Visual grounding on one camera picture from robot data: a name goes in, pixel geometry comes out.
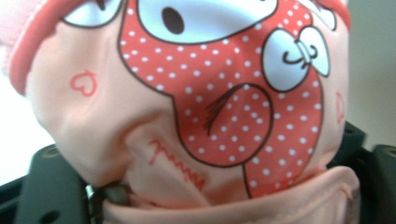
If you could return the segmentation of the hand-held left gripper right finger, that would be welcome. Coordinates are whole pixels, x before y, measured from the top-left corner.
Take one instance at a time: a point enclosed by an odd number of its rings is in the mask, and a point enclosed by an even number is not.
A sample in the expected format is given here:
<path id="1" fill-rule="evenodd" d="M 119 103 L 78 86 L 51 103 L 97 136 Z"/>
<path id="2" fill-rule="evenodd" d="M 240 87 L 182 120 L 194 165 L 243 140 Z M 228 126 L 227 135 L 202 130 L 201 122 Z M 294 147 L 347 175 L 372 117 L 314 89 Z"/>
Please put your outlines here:
<path id="1" fill-rule="evenodd" d="M 347 122 L 342 144 L 328 168 L 347 166 L 361 184 L 359 224 L 396 224 L 396 147 L 363 147 L 366 133 Z"/>

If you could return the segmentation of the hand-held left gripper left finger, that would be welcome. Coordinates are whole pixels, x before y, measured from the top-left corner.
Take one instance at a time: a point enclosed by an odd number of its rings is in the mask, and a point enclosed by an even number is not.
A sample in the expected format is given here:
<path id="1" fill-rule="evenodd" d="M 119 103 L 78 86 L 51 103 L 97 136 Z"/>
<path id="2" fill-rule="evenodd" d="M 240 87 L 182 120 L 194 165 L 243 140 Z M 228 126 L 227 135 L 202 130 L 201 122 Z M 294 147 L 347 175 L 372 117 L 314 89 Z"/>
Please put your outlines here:
<path id="1" fill-rule="evenodd" d="M 40 149 L 23 181 L 21 224 L 90 224 L 85 187 L 55 145 Z"/>

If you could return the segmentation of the pink glove with cartoon print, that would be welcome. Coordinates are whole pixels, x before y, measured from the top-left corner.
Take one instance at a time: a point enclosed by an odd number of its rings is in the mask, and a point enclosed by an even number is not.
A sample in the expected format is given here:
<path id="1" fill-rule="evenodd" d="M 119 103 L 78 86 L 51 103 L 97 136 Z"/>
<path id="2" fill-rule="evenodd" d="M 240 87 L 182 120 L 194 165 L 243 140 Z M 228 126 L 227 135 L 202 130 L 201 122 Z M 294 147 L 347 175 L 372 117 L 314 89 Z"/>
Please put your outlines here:
<path id="1" fill-rule="evenodd" d="M 101 224 L 358 224 L 348 0 L 0 0 L 2 67 Z"/>

